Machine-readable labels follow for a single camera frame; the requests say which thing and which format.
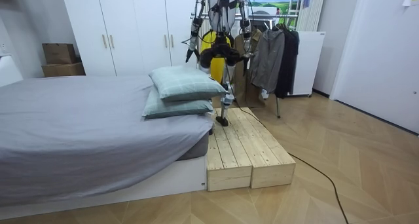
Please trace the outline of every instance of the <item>white door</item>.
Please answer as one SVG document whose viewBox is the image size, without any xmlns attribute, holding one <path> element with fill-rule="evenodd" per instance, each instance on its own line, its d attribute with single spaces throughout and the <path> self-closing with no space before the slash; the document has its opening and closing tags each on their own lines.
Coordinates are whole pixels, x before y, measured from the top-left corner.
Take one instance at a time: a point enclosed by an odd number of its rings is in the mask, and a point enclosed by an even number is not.
<svg viewBox="0 0 419 224">
<path fill-rule="evenodd" d="M 166 0 L 172 66 L 196 67 L 195 55 L 185 63 L 188 46 L 181 43 L 191 36 L 191 13 L 194 12 L 195 3 L 196 0 Z"/>
<path fill-rule="evenodd" d="M 88 76 L 115 76 L 99 0 L 64 0 Z"/>
<path fill-rule="evenodd" d="M 144 69 L 170 66 L 169 35 L 164 0 L 134 0 Z"/>
<path fill-rule="evenodd" d="M 100 0 L 118 76 L 147 74 L 133 0 Z"/>
</svg>

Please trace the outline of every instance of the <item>humanoid robot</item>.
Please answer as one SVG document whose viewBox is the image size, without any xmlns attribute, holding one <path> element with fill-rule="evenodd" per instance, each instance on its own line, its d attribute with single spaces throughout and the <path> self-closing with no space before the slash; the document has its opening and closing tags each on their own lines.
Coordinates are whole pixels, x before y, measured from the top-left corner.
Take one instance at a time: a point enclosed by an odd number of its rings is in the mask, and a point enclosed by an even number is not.
<svg viewBox="0 0 419 224">
<path fill-rule="evenodd" d="M 225 66 L 223 69 L 223 87 L 228 93 L 221 98 L 221 116 L 216 117 L 217 122 L 223 126 L 228 126 L 226 119 L 227 109 L 230 107 L 234 96 L 231 87 L 231 78 L 234 74 L 236 63 L 244 61 L 245 67 L 251 56 L 250 53 L 250 37 L 251 27 L 249 20 L 249 2 L 250 0 L 208 0 L 209 3 L 209 24 L 213 31 L 217 33 L 215 41 L 211 44 L 211 48 L 202 51 L 199 55 L 196 46 L 198 45 L 198 32 L 202 25 L 202 11 L 204 10 L 205 0 L 196 0 L 195 15 L 192 21 L 191 38 L 189 40 L 189 49 L 187 52 L 188 62 L 192 53 L 200 61 L 200 69 L 210 74 L 211 60 L 213 58 L 224 58 Z M 239 52 L 230 47 L 227 43 L 227 38 L 230 37 L 230 31 L 233 27 L 236 18 L 236 7 L 239 4 L 240 14 L 240 27 L 244 38 L 244 55 L 240 56 Z"/>
</svg>

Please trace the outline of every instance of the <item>wooden step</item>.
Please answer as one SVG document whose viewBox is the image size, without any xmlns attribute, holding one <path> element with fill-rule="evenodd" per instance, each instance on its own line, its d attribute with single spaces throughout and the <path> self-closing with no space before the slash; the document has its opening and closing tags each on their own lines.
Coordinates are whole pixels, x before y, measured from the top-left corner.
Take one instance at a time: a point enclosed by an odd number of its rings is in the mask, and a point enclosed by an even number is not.
<svg viewBox="0 0 419 224">
<path fill-rule="evenodd" d="M 242 109 L 254 116 L 250 109 Z M 216 113 L 221 115 L 221 109 L 216 109 Z M 229 126 L 215 123 L 207 155 L 209 191 L 291 183 L 295 161 L 248 113 L 229 109 Z"/>
</svg>

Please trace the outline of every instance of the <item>pillowcase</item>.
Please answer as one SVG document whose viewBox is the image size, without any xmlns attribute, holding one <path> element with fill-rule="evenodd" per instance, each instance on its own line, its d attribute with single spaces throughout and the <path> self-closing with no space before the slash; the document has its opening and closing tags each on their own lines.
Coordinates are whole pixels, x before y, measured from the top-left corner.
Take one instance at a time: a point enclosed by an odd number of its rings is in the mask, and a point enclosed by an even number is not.
<svg viewBox="0 0 419 224">
<path fill-rule="evenodd" d="M 208 100 L 227 91 L 203 71 L 191 67 L 160 67 L 149 76 L 165 102 L 177 100 Z"/>
<path fill-rule="evenodd" d="M 159 98 L 157 89 L 153 87 L 145 103 L 143 116 L 146 119 L 157 119 L 210 111 L 213 111 L 213 107 L 209 100 L 164 102 Z"/>
</svg>

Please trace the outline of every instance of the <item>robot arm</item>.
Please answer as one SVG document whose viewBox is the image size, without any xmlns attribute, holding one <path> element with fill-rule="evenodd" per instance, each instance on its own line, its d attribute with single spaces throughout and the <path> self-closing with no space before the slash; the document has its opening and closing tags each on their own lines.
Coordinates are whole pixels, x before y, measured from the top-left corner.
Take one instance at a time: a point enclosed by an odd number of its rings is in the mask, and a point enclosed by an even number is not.
<svg viewBox="0 0 419 224">
<path fill-rule="evenodd" d="M 240 14 L 242 15 L 242 20 L 240 20 L 240 27 L 242 29 L 243 38 L 244 38 L 244 56 L 249 58 L 250 53 L 250 19 L 249 19 L 249 0 L 238 0 Z"/>
<path fill-rule="evenodd" d="M 193 52 L 195 53 L 196 57 L 199 58 L 199 53 L 196 47 L 198 46 L 198 34 L 199 34 L 199 29 L 201 28 L 201 25 L 202 25 L 201 16 L 202 16 L 202 11 L 204 11 L 204 6 L 205 6 L 205 0 L 196 0 L 195 17 L 194 17 L 194 20 L 192 21 L 191 39 L 189 41 L 189 49 L 187 52 L 186 62 L 189 61 L 189 58 L 191 57 Z"/>
</svg>

